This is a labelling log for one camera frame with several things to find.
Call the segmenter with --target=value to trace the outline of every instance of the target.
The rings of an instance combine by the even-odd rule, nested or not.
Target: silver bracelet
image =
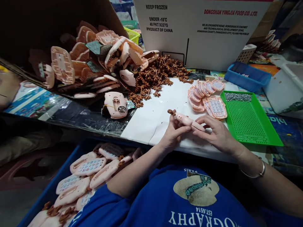
[[[244,171],[243,170],[241,170],[241,168],[240,168],[240,170],[241,170],[241,172],[242,173],[244,173],[247,177],[249,177],[249,178],[258,178],[258,177],[263,177],[264,176],[264,173],[265,173],[265,163],[264,163],[264,161],[262,160],[262,158],[261,157],[259,157],[258,156],[258,158],[262,161],[262,163],[263,163],[263,170],[262,170],[262,172],[261,173],[259,173],[259,175],[257,175],[257,176],[255,176],[255,177],[252,177],[252,176],[249,176],[249,175],[247,175],[246,173],[244,173]]]

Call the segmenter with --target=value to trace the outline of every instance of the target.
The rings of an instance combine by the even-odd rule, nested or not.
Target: pile of screws
[[[225,93],[226,101],[243,101],[243,102],[251,102],[252,95],[249,94],[241,94],[241,93]]]

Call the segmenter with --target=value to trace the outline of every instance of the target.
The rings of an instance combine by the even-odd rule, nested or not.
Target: blue t-shirt
[[[267,226],[303,226],[302,219],[264,212]],[[203,171],[170,165],[154,170],[136,198],[125,199],[106,185],[101,187],[70,227],[182,225],[259,226],[227,189]]]

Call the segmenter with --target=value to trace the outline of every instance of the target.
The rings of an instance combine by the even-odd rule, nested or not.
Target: white cardboard box
[[[134,0],[145,49],[226,71],[272,0]]]

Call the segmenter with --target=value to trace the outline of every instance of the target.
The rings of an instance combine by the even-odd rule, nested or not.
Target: green perforated tray
[[[225,93],[250,94],[252,101],[227,102]],[[221,99],[226,105],[228,129],[236,140],[241,143],[284,146],[254,93],[223,91]]]

